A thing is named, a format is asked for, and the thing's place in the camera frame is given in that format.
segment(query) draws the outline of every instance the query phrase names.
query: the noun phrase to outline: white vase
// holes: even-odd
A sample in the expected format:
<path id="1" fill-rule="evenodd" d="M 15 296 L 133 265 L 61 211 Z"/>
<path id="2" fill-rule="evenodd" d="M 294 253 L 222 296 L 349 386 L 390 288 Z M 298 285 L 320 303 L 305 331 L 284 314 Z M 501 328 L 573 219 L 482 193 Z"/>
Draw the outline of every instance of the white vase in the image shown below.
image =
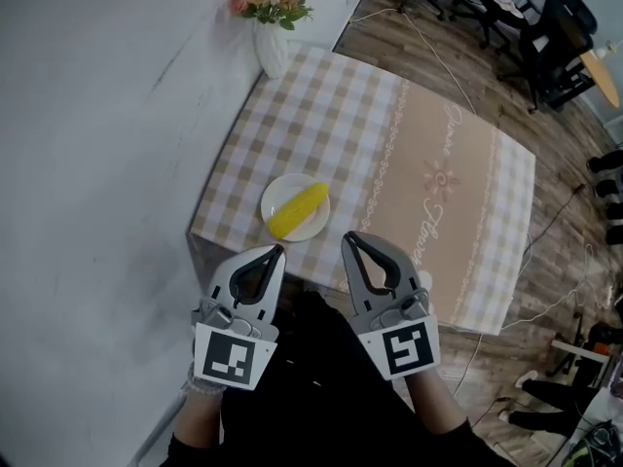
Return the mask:
<path id="1" fill-rule="evenodd" d="M 256 22 L 255 25 L 255 51 L 264 71 L 272 80 L 281 78 L 290 67 L 286 33 L 278 23 Z"/>

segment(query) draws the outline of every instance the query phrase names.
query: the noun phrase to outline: cable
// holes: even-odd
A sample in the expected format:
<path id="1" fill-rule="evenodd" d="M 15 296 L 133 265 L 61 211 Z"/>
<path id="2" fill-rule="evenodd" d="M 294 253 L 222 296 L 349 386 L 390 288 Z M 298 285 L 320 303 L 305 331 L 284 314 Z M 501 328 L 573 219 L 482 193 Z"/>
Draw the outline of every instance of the cable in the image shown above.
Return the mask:
<path id="1" fill-rule="evenodd" d="M 471 426 L 472 430 L 476 428 L 476 426 L 480 423 L 480 421 L 485 418 L 485 415 L 487 415 L 487 413 L 489 413 L 491 411 L 491 409 L 494 407 L 495 403 L 498 403 L 497 398 L 495 398 L 493 400 L 493 402 L 489 405 L 489 407 L 487 408 L 487 411 L 484 412 L 482 415 L 480 415 L 480 418 L 478 420 L 476 420 L 474 422 L 474 425 Z"/>
<path id="2" fill-rule="evenodd" d="M 467 371 L 469 370 L 469 366 L 471 365 L 471 362 L 474 361 L 474 358 L 476 357 L 476 353 L 478 352 L 478 348 L 480 347 L 480 343 L 482 342 L 482 340 L 483 340 L 483 335 L 481 334 L 480 338 L 478 338 L 478 344 L 476 344 L 476 349 L 474 349 L 474 354 L 471 355 L 469 362 L 467 362 L 467 367 L 465 367 L 465 373 L 463 374 L 463 377 L 460 378 L 457 389 L 455 389 L 455 393 L 453 394 L 453 396 L 455 397 L 457 396 L 460 385 L 463 384 L 463 381 L 465 380 L 465 377 L 467 376 Z"/>
<path id="3" fill-rule="evenodd" d="M 353 19 L 350 18 L 350 20 L 348 22 L 353 23 L 353 22 L 359 22 L 361 20 L 367 19 L 367 18 L 371 18 L 372 16 L 376 16 L 378 14 L 381 14 L 383 12 L 388 12 L 388 11 L 392 11 L 392 12 L 396 12 L 398 14 L 402 14 L 400 12 L 398 12 L 398 9 L 382 9 L 381 11 L 375 12 L 373 14 L 370 14 L 369 16 L 364 16 L 363 18 L 357 18 L 357 19 Z M 463 94 L 463 96 L 465 97 L 465 100 L 467 100 L 467 103 L 469 104 L 469 107 L 471 107 L 471 110 L 474 114 L 476 114 L 476 109 L 474 109 L 474 106 L 471 103 L 471 100 L 469 100 L 469 97 L 467 96 L 467 93 L 465 93 L 465 91 L 463 90 L 462 86 L 460 85 L 460 83 L 458 82 L 457 78 L 455 77 L 454 74 L 452 74 L 452 71 L 450 70 L 450 68 L 446 65 L 446 63 L 441 60 L 441 57 L 437 54 L 437 52 L 435 51 L 435 49 L 432 48 L 432 45 L 430 45 L 426 39 L 424 38 L 424 35 L 421 34 L 420 29 L 415 26 L 413 24 L 413 22 L 409 19 L 409 17 L 406 14 L 402 14 L 402 16 L 405 17 L 405 19 L 407 21 L 409 21 L 409 24 L 411 24 L 411 27 L 413 27 L 416 31 L 418 31 L 418 33 L 420 34 L 420 38 L 423 42 L 426 43 L 426 45 L 430 48 L 430 51 L 433 52 L 433 54 L 435 55 L 435 57 L 437 57 L 437 60 L 439 60 L 439 63 L 444 66 L 446 68 L 446 71 L 448 71 L 448 74 L 450 74 L 450 76 L 452 76 L 452 79 L 455 80 L 455 83 L 457 84 L 458 89 L 460 90 L 460 92 Z"/>
<path id="4" fill-rule="evenodd" d="M 530 253 L 530 255 L 528 256 L 528 260 L 524 263 L 522 268 L 519 270 L 519 273 L 517 273 L 517 278 L 522 276 L 522 273 L 524 272 L 524 270 L 528 266 L 528 263 L 532 259 L 532 238 L 530 237 L 529 233 L 526 233 L 526 235 L 528 236 L 528 252 Z"/>
<path id="5" fill-rule="evenodd" d="M 585 185 L 582 183 L 580 185 L 578 185 L 577 187 L 575 187 L 575 189 L 573 189 L 573 192 L 571 193 L 571 196 L 567 199 L 567 202 L 565 202 L 561 208 L 556 212 L 556 214 L 554 215 L 554 218 L 551 219 L 551 221 L 549 222 L 549 224 L 547 225 L 547 227 L 545 227 L 543 229 L 543 232 L 541 232 L 535 239 L 534 241 L 531 243 L 531 245 L 529 245 L 526 250 L 524 251 L 524 254 L 526 254 L 526 252 L 533 247 L 545 234 L 547 234 L 547 231 L 550 229 L 550 227 L 552 225 L 554 225 L 554 222 L 556 221 L 556 219 L 559 217 L 559 215 L 563 212 L 563 210 L 569 205 L 569 203 L 571 202 L 571 200 L 573 199 L 573 197 L 580 192 L 582 189 L 584 189 Z"/>
<path id="6" fill-rule="evenodd" d="M 593 422 L 591 422 L 588 418 L 586 418 L 584 416 L 584 414 L 580 411 L 580 408 L 577 406 L 577 402 L 575 400 L 573 400 L 573 404 L 575 405 L 575 409 L 577 410 L 577 412 L 580 414 L 580 416 L 582 417 L 582 419 L 588 423 L 588 425 L 590 425 L 591 427 L 595 427 L 595 424 Z"/>
<path id="7" fill-rule="evenodd" d="M 501 328 L 501 330 L 502 331 L 506 330 L 509 327 L 512 327 L 513 325 L 517 325 L 518 323 L 533 322 L 537 318 L 540 318 L 541 316 L 545 315 L 550 309 L 552 309 L 554 306 L 559 305 L 563 301 L 567 301 L 567 303 L 569 303 L 571 300 L 573 300 L 576 305 L 584 306 L 584 303 L 580 303 L 578 301 L 578 291 L 580 287 L 582 287 L 585 283 L 593 291 L 593 298 L 595 300 L 595 305 L 600 309 L 604 309 L 604 307 L 600 305 L 599 301 L 597 301 L 597 293 L 595 292 L 595 287 L 593 286 L 591 281 L 588 279 L 588 267 L 589 267 L 589 261 L 590 261 L 589 255 L 590 255 L 590 259 L 593 259 L 593 246 L 591 244 L 586 244 L 586 246 L 584 247 L 584 272 L 582 273 L 582 276 L 580 276 L 580 279 L 577 281 L 577 284 L 575 284 L 575 287 L 573 287 L 573 289 L 571 289 L 566 294 L 561 296 L 555 303 L 548 306 L 542 313 L 539 313 L 538 315 L 535 315 L 532 318 L 516 320 L 513 323 L 509 323 L 508 325 L 505 325 L 504 327 Z"/>

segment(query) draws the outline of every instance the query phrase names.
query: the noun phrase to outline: wooden floor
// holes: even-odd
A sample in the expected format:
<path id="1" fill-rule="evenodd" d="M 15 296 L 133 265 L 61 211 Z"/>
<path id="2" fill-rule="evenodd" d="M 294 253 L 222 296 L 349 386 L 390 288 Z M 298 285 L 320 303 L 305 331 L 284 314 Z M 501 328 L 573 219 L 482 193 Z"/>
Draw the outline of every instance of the wooden floor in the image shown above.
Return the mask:
<path id="1" fill-rule="evenodd" d="M 354 18 L 395 7 L 398 1 L 363 0 Z M 440 0 L 448 8 L 450 3 Z M 499 337 L 483 337 L 457 395 L 472 424 L 498 396 L 509 396 L 533 409 L 547 411 L 547 406 L 518 392 L 515 379 L 531 369 L 544 372 L 561 357 L 549 348 L 549 341 L 557 332 L 572 339 L 575 309 L 583 309 L 586 328 L 598 319 L 620 325 L 611 309 L 600 309 L 595 302 L 605 303 L 607 287 L 618 281 L 623 255 L 621 247 L 609 248 L 605 244 L 604 203 L 594 197 L 595 180 L 585 166 L 588 158 L 611 150 L 612 142 L 581 101 L 567 104 L 562 113 L 543 108 L 530 116 L 527 84 L 518 79 L 505 85 L 496 79 L 496 74 L 516 70 L 516 66 L 509 58 L 495 54 L 493 47 L 484 51 L 479 48 L 482 31 L 476 21 L 440 22 L 422 0 L 412 1 L 407 16 L 456 76 L 478 116 L 536 155 L 532 237 L 541 233 L 573 189 L 586 184 L 533 248 L 531 261 L 517 282 L 505 324 L 534 317 L 573 289 L 585 271 L 585 247 L 591 244 L 594 259 L 588 264 L 588 279 L 592 287 L 584 285 L 577 293 L 583 306 L 563 301 L 533 322 L 520 323 L 502 331 Z M 469 109 L 457 85 L 418 32 L 394 12 L 351 24 L 336 52 L 407 78 Z M 442 328 L 440 373 L 451 389 L 456 389 L 477 343 L 477 336 Z M 499 421 L 497 414 L 506 407 L 508 403 L 494 404 L 476 426 L 476 433 L 518 465 L 544 465 L 560 437 L 532 435 Z"/>

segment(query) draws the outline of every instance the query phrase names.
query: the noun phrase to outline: black cable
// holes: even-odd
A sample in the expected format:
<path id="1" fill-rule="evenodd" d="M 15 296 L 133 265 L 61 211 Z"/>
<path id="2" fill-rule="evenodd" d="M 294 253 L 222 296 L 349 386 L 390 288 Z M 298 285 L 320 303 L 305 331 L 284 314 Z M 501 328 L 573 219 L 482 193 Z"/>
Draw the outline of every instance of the black cable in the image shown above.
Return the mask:
<path id="1" fill-rule="evenodd" d="M 531 409 L 528 405 L 524 405 L 523 403 L 518 402 L 515 398 L 508 398 L 508 401 L 515 402 L 515 403 L 517 403 L 517 405 L 519 405 L 520 407 L 524 407 L 526 410 L 530 410 L 530 411 L 531 411 L 531 412 L 533 412 L 533 413 L 542 413 L 542 412 L 539 412 L 539 411 L 537 411 L 537 410 L 535 410 L 535 409 Z"/>
<path id="2" fill-rule="evenodd" d="M 474 423 L 474 425 L 471 426 L 472 429 L 475 429 L 476 426 L 480 423 L 480 421 L 485 418 L 485 415 L 487 413 L 489 413 L 491 411 L 491 409 L 494 407 L 495 403 L 497 403 L 497 398 L 495 398 L 493 400 L 493 402 L 489 405 L 489 407 L 487 408 L 487 411 L 484 412 L 482 415 L 480 415 L 480 418 L 478 420 L 476 420 L 476 422 Z"/>
<path id="3" fill-rule="evenodd" d="M 547 225 L 547 227 L 545 227 L 545 229 L 543 230 L 543 232 L 541 232 L 533 241 L 532 244 L 530 244 L 526 250 L 524 251 L 524 254 L 526 254 L 528 251 L 530 251 L 531 247 L 534 247 L 534 245 L 538 242 L 539 239 L 541 239 L 545 234 L 547 234 L 547 231 L 550 229 L 550 227 L 552 225 L 554 225 L 554 222 L 556 221 L 556 219 L 559 217 L 559 215 L 563 212 L 563 210 L 569 205 L 569 203 L 571 202 L 571 200 L 573 199 L 573 197 L 580 192 L 583 188 L 585 187 L 585 185 L 583 183 L 581 183 L 580 185 L 578 185 L 577 187 L 575 187 L 575 189 L 573 190 L 573 193 L 571 194 L 571 196 L 567 199 L 567 202 L 565 202 L 563 204 L 563 206 L 556 212 L 556 214 L 554 215 L 554 218 L 552 218 L 552 220 L 549 222 L 549 224 Z"/>

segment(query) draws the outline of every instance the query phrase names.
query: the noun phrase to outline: flower bouquet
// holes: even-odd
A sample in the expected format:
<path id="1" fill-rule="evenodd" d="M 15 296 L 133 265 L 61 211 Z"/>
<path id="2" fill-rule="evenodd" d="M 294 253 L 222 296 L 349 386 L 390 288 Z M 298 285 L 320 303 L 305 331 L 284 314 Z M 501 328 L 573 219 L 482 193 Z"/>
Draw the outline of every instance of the flower bouquet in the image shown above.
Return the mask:
<path id="1" fill-rule="evenodd" d="M 288 68 L 287 39 L 283 30 L 292 31 L 294 23 L 312 15 L 306 0 L 229 0 L 235 16 L 256 18 L 255 49 L 270 78 L 279 78 Z"/>

